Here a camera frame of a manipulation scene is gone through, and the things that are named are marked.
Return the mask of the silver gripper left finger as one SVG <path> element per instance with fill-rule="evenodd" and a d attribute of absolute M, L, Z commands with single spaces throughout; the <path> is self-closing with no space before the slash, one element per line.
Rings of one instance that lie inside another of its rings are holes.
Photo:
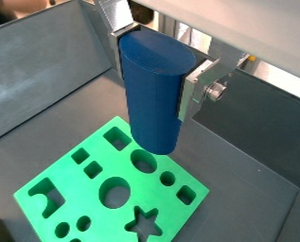
<path fill-rule="evenodd" d="M 119 40 L 139 25 L 134 22 L 127 0 L 94 0 L 107 30 L 108 44 L 114 53 L 118 76 L 122 77 Z"/>

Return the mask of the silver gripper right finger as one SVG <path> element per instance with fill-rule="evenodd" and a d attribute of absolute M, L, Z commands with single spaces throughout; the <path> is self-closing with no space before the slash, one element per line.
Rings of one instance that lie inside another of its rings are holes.
<path fill-rule="evenodd" d="M 221 43 L 217 58 L 207 56 L 185 75 L 177 106 L 177 117 L 181 121 L 185 121 L 193 106 L 199 107 L 205 98 L 213 101 L 221 99 L 226 87 L 218 80 L 235 70 L 245 59 L 246 54 L 238 48 Z"/>

